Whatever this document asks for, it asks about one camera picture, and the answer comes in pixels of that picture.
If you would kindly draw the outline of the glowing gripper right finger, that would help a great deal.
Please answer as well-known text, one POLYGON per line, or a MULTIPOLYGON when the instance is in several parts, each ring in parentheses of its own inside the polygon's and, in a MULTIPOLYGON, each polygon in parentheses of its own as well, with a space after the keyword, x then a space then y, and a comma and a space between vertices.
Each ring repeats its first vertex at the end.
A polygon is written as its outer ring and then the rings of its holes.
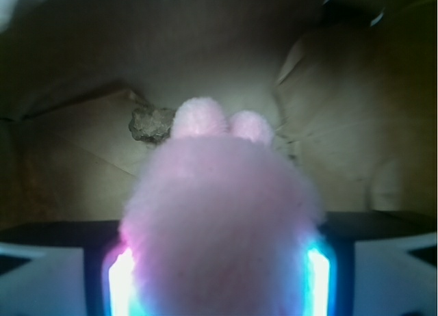
POLYGON ((437 221, 335 212, 308 250, 306 315, 436 315, 437 221))

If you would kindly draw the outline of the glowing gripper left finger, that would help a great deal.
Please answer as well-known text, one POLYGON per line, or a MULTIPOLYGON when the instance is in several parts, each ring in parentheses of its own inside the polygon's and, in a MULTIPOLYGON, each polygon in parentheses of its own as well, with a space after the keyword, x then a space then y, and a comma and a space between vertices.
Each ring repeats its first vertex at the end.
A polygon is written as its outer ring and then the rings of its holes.
POLYGON ((118 221, 36 222, 1 231, 2 315, 136 315, 118 221))

